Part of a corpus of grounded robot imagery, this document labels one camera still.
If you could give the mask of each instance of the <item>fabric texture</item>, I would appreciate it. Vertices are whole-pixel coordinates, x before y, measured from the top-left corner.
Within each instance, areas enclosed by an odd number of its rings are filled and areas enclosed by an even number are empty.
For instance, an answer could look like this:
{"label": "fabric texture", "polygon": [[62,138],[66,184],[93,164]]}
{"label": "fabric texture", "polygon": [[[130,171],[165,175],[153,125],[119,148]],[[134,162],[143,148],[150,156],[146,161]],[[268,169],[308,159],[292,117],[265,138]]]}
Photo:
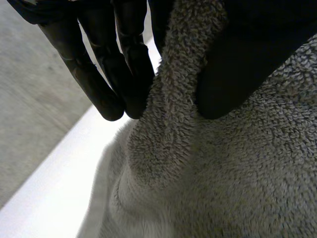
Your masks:
{"label": "fabric texture", "polygon": [[317,237],[317,35],[206,120],[197,75],[226,23],[218,0],[176,0],[147,110],[106,148],[79,237]]}

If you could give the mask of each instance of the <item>towel fabric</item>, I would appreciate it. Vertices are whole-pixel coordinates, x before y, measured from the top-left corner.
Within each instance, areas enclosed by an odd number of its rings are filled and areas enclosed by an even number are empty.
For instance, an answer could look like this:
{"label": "towel fabric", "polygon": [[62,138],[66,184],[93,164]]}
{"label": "towel fabric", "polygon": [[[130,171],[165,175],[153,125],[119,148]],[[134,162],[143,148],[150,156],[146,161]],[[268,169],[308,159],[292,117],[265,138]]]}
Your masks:
{"label": "towel fabric", "polygon": [[317,35],[206,120],[197,75],[226,23],[219,0],[176,0],[147,110],[106,149],[81,237],[317,237]]}

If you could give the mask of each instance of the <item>gray concrete floor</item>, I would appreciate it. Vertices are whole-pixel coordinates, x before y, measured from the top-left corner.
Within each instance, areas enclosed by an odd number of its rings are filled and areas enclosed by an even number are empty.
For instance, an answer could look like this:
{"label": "gray concrete floor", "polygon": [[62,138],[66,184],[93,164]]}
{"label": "gray concrete floor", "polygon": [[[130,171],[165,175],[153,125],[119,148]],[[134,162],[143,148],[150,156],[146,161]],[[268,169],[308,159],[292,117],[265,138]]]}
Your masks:
{"label": "gray concrete floor", "polygon": [[90,105],[39,28],[0,0],[0,208]]}

